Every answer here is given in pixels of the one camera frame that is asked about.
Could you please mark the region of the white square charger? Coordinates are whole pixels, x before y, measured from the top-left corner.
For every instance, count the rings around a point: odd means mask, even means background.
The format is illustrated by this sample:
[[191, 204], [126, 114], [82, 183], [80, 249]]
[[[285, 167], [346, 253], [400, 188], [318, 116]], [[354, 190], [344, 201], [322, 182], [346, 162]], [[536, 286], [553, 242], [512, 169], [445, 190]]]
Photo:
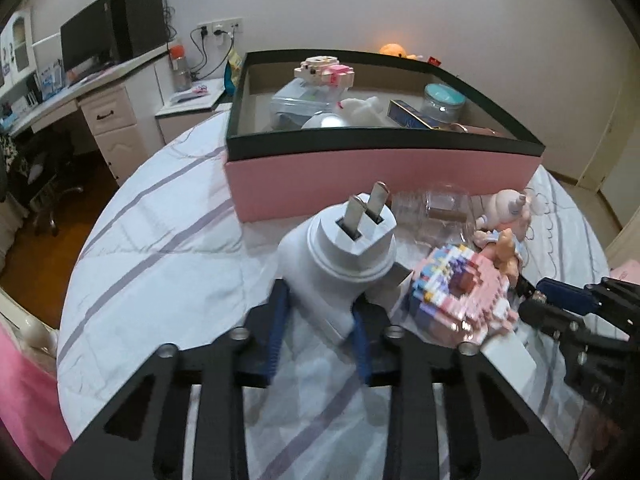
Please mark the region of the white square charger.
[[517, 334], [495, 335], [482, 345], [484, 356], [521, 396], [533, 380], [537, 364]]

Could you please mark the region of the pig doll blue dress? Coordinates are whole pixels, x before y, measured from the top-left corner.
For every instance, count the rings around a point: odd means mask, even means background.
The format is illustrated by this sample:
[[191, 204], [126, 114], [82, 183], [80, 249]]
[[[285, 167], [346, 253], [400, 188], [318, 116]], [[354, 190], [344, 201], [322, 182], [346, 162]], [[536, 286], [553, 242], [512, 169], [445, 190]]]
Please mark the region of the pig doll blue dress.
[[531, 192], [502, 190], [488, 198], [475, 221], [473, 243], [512, 287], [520, 277], [524, 240], [536, 213], [536, 198]]

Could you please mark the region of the rose gold metal jar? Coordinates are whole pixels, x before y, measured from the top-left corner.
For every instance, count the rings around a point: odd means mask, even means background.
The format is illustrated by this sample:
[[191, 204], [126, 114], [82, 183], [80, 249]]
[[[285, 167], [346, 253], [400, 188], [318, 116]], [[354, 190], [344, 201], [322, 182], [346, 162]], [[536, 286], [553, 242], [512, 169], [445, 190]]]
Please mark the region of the rose gold metal jar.
[[495, 129], [491, 129], [488, 127], [462, 125], [462, 124], [459, 124], [458, 122], [450, 122], [450, 124], [441, 124], [439, 126], [439, 129], [453, 131], [453, 132], [478, 134], [479, 136], [502, 136], [502, 133], [496, 131]]

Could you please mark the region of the white plug adapter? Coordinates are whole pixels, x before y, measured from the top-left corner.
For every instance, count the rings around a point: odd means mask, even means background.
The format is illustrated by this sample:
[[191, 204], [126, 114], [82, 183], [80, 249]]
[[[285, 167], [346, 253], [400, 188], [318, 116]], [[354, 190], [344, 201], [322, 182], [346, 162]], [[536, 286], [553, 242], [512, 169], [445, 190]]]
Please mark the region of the white plug adapter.
[[339, 346], [355, 326], [352, 304], [363, 294], [395, 298], [410, 270], [397, 261], [397, 226], [386, 205], [390, 190], [322, 209], [282, 238], [278, 269], [311, 322]]

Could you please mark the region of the pink pillow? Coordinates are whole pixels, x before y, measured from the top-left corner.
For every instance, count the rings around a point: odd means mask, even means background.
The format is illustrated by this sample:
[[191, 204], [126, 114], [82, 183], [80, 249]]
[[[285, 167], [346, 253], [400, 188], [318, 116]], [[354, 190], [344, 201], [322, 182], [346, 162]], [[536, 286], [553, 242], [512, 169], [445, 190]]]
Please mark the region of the pink pillow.
[[50, 479], [70, 436], [58, 400], [58, 383], [24, 351], [1, 323], [1, 420], [26, 460]]

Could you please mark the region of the pink brick block toy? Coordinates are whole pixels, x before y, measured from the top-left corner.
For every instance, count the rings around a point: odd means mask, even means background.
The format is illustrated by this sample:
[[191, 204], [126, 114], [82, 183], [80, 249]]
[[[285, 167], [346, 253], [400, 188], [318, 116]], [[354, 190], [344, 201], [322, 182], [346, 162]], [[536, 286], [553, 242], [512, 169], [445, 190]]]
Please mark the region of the pink brick block toy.
[[512, 332], [510, 282], [485, 256], [464, 245], [434, 248], [414, 269], [407, 310], [416, 326], [449, 347], [480, 346], [495, 334]]

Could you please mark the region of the white striped round bedspread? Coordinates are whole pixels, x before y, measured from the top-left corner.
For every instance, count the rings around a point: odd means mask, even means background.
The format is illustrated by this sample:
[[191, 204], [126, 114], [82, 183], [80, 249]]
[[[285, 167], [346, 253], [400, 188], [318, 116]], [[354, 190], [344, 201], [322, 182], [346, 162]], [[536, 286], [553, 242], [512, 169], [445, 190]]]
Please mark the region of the white striped round bedspread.
[[[239, 220], [224, 171], [228, 121], [227, 114], [210, 118], [145, 162], [82, 248], [56, 357], [61, 411], [74, 442], [158, 347], [210, 344], [242, 325], [283, 280], [278, 246], [306, 220]], [[392, 324], [436, 344], [407, 310], [413, 271], [435, 247], [403, 229], [395, 237], [397, 261], [410, 270], [398, 296], [361, 296], [384, 308]], [[276, 376], [268, 388], [243, 391], [245, 479], [386, 479], [390, 388], [368, 387], [352, 334], [332, 344], [291, 289], [290, 295]], [[579, 474], [592, 451], [594, 409], [564, 382], [554, 339], [523, 321], [511, 333], [537, 364], [520, 396]], [[442, 385], [434, 393], [442, 477], [449, 476]], [[194, 479], [189, 462], [199, 403], [200, 389], [193, 387], [180, 479]]]

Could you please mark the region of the clear glass jar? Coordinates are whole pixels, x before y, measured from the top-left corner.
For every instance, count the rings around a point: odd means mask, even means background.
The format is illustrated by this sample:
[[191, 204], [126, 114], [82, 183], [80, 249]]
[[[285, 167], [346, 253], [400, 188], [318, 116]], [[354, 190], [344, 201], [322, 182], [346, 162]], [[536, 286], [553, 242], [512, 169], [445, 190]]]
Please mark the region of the clear glass jar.
[[419, 244], [439, 247], [472, 243], [472, 200], [463, 188], [436, 183], [395, 193], [390, 204], [398, 226]]

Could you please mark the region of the teal lidded round container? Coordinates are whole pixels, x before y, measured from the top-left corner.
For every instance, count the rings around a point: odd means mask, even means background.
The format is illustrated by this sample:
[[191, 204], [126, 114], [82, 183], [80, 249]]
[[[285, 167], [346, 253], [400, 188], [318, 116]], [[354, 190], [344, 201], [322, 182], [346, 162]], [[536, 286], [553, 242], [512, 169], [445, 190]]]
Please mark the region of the teal lidded round container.
[[446, 84], [427, 84], [421, 105], [421, 115], [431, 126], [453, 124], [460, 118], [466, 97]]

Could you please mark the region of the blue rectangular small box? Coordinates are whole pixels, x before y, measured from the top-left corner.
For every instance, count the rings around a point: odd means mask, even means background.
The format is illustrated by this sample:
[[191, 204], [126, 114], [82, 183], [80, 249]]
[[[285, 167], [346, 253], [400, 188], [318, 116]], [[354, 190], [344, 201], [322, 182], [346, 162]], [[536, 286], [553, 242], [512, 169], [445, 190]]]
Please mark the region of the blue rectangular small box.
[[390, 100], [387, 117], [401, 127], [410, 129], [437, 130], [440, 123], [422, 115], [416, 108], [403, 100]]

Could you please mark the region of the black office chair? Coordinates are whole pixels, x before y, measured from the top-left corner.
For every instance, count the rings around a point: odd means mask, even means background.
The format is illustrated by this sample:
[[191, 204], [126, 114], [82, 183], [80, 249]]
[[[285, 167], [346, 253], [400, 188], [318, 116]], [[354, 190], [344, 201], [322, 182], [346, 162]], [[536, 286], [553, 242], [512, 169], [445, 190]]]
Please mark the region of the black office chair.
[[1, 200], [8, 196], [32, 214], [36, 235], [57, 236], [56, 211], [67, 196], [84, 192], [73, 180], [75, 148], [68, 131], [1, 136]]

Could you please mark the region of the white desk with drawers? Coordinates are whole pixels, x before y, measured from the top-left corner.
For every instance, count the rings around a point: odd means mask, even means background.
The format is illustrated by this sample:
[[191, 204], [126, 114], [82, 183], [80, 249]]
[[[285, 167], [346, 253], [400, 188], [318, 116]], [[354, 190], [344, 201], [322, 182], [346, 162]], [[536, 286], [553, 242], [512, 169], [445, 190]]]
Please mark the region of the white desk with drawers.
[[81, 113], [112, 176], [123, 184], [165, 146], [155, 115], [173, 93], [168, 47], [160, 46], [62, 90], [19, 119], [9, 135], [38, 132]]

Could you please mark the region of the black white low cabinet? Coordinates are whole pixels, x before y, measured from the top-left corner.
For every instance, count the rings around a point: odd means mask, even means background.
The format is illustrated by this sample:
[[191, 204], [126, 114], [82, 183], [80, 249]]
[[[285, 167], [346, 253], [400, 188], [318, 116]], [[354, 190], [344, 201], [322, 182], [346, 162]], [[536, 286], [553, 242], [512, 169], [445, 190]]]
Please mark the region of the black white low cabinet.
[[175, 93], [155, 115], [164, 142], [170, 143], [213, 116], [226, 94], [222, 78], [203, 80], [189, 91]]

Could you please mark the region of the orange octopus plush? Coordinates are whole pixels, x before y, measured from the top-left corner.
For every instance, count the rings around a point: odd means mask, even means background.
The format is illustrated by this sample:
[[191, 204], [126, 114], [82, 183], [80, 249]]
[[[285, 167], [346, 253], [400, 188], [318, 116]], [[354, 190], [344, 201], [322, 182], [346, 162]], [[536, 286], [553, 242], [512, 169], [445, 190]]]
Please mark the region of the orange octopus plush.
[[380, 47], [378, 53], [393, 56], [394, 58], [408, 58], [408, 60], [413, 61], [421, 61], [423, 58], [422, 55], [408, 53], [400, 44], [384, 44], [383, 47]]

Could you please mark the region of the pink black storage box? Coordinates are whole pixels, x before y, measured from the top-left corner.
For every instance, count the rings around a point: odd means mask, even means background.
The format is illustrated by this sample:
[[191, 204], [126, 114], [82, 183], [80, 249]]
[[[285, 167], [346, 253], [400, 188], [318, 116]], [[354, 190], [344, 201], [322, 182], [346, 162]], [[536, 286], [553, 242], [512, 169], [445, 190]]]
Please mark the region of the pink black storage box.
[[243, 222], [309, 216], [368, 192], [376, 181], [394, 192], [449, 183], [472, 195], [525, 188], [544, 144], [516, 118], [456, 75], [421, 61], [372, 52], [335, 50], [355, 71], [354, 96], [420, 106], [424, 88], [443, 82], [466, 97], [462, 125], [502, 136], [447, 130], [384, 128], [273, 130], [269, 103], [294, 77], [312, 49], [247, 53], [226, 133], [226, 177]]

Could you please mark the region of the orange lid bottle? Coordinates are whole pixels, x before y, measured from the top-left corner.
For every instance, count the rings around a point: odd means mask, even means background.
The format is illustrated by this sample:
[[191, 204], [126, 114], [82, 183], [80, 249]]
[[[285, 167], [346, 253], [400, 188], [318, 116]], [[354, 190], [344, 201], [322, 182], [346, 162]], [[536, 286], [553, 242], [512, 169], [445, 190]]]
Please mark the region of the orange lid bottle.
[[173, 44], [168, 51], [176, 90], [189, 90], [192, 86], [191, 71], [183, 45]]

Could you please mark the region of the clear plastic case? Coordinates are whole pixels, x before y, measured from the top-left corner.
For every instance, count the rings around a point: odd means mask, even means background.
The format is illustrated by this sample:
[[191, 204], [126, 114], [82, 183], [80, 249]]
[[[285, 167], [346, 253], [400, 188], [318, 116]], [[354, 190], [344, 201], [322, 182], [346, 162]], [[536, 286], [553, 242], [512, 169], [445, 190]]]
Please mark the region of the clear plastic case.
[[270, 126], [273, 130], [300, 129], [312, 116], [332, 112], [344, 93], [344, 89], [293, 79], [271, 98]]

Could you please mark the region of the pink white brick figure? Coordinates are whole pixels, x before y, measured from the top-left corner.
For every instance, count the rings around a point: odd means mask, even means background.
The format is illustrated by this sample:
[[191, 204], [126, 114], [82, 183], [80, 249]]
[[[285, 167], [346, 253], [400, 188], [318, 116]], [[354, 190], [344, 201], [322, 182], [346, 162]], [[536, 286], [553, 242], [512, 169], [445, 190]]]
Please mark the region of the pink white brick figure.
[[335, 56], [317, 55], [301, 62], [294, 70], [294, 77], [314, 86], [347, 89], [354, 85], [355, 71]]

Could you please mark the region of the yellow snack bag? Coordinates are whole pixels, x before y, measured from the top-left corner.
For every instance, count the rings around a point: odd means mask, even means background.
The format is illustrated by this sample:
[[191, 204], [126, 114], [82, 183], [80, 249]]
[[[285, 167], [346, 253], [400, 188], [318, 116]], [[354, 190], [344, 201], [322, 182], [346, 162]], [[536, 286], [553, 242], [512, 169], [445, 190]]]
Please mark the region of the yellow snack bag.
[[232, 49], [227, 56], [226, 66], [224, 66], [224, 91], [228, 96], [235, 94], [242, 73], [242, 64], [242, 56], [237, 50]]

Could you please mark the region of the black computer monitor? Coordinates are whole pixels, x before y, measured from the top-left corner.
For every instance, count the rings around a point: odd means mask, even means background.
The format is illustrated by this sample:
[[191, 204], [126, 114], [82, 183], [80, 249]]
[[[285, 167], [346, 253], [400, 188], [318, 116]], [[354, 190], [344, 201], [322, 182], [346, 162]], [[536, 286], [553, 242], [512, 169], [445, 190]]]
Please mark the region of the black computer monitor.
[[105, 11], [109, 1], [93, 1], [61, 26], [66, 72], [89, 60], [97, 60], [99, 64], [111, 61], [111, 25]]

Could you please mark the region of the white glass-door cabinet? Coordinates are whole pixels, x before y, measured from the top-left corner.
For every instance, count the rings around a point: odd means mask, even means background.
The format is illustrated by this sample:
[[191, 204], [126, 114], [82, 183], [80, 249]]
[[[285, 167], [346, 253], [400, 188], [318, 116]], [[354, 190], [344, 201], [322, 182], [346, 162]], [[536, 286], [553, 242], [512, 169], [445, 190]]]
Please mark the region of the white glass-door cabinet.
[[32, 44], [32, 9], [14, 12], [1, 32], [1, 96], [22, 84], [37, 70]]

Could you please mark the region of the black computer tower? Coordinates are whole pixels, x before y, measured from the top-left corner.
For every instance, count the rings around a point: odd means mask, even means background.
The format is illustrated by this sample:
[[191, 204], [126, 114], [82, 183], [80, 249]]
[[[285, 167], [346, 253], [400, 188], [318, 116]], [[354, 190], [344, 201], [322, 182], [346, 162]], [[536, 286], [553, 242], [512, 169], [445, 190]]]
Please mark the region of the black computer tower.
[[111, 54], [117, 63], [130, 61], [166, 44], [163, 0], [108, 0]]

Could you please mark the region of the wall power strip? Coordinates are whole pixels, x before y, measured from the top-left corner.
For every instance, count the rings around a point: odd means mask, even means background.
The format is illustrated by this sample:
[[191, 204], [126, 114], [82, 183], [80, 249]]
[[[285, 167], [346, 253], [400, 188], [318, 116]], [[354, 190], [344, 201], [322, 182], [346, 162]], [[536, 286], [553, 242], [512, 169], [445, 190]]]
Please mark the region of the wall power strip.
[[217, 35], [226, 32], [235, 35], [243, 30], [242, 18], [220, 18], [210, 22], [201, 22], [196, 25], [198, 30], [207, 30], [207, 35]]

